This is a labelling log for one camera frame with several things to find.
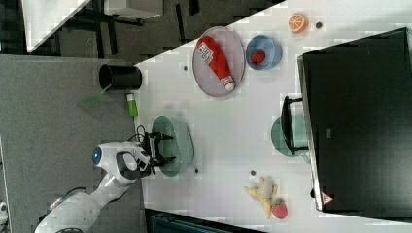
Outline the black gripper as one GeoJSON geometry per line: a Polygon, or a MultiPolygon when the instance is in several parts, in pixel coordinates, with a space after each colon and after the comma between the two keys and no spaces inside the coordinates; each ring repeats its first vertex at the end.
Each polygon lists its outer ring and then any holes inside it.
{"type": "MultiPolygon", "coordinates": [[[[159,140],[172,140],[174,137],[161,132],[157,132],[156,138],[159,140]]],[[[155,167],[165,166],[175,159],[175,156],[166,158],[161,157],[157,159],[155,157],[155,154],[152,152],[151,139],[148,132],[144,134],[143,139],[140,142],[140,146],[143,148],[146,157],[149,159],[146,168],[142,172],[142,175],[150,175],[151,173],[155,173],[155,167]]]]}

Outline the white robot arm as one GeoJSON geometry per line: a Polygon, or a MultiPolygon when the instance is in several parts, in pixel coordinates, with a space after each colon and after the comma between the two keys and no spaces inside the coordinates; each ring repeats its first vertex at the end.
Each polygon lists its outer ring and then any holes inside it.
{"type": "Polygon", "coordinates": [[[173,140],[161,132],[145,133],[142,141],[109,142],[98,145],[92,162],[106,174],[91,193],[78,192],[56,199],[37,224],[34,233],[87,233],[101,210],[120,199],[139,179],[155,173],[175,156],[164,158],[159,143],[173,140]]]}

